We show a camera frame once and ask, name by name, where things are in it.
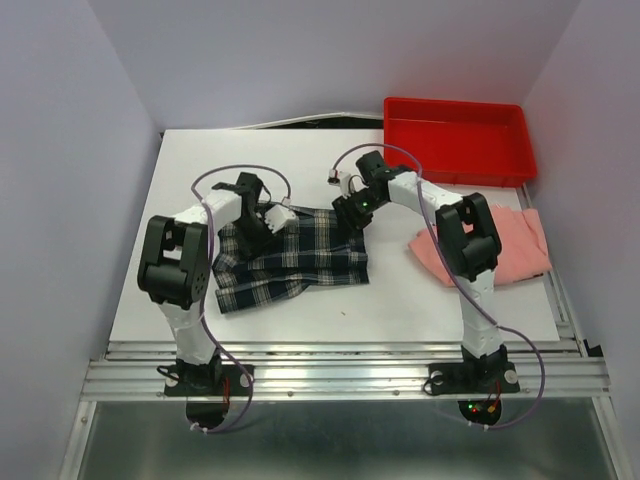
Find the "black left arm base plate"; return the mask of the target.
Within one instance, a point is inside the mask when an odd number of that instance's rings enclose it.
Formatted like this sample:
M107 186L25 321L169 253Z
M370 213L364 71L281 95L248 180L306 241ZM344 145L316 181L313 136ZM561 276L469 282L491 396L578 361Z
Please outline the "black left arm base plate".
M230 415L232 400L249 395L247 377L235 364L214 360L210 365L188 366L176 361L156 368L165 382L163 394L186 401L186 418L198 427L219 427Z

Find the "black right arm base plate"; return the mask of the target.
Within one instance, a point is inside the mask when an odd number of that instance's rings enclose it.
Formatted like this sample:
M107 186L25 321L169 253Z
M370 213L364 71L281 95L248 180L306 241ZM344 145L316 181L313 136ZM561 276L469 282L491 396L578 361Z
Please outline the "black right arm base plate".
M488 430L501 418L502 397L521 391L514 365L486 370L471 361L432 363L422 384L428 396L459 396L458 408L471 425Z

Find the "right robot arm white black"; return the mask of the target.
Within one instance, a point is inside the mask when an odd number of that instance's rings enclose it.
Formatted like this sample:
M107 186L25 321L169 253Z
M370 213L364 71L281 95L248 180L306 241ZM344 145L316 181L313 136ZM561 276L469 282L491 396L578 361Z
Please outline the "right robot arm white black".
M332 202L340 226L362 231L373 214L396 204L421 214L445 273L458 289L463 321L460 366L463 384L482 390L507 365L507 352L493 319L495 270L502 244L485 197L445 190L406 166L388 165L378 151L363 155L356 167L364 187L351 186L352 175L333 167L328 183L340 188Z

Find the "navy plaid skirt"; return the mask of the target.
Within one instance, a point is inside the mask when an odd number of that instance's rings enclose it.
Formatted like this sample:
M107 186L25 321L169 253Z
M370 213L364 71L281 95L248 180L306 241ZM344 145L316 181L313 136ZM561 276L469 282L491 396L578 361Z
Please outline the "navy plaid skirt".
M346 235L331 209L295 207L294 211L296 222L251 260L241 255L238 228L229 224L219 231L212 274L222 314L292 299L311 286L369 283L363 233Z

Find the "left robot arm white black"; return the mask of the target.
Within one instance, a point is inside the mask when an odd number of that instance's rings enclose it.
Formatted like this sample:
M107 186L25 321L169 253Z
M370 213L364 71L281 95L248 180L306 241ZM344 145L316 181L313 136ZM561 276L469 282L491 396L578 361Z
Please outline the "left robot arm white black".
M234 184L218 183L192 207L175 216L155 215L146 226L137 284L164 314L177 362L191 366L188 382L202 394L215 392L223 373L211 362L217 346L204 320L216 235L233 226L241 254L252 258L296 220L289 200L261 206L263 188L258 176L242 172Z

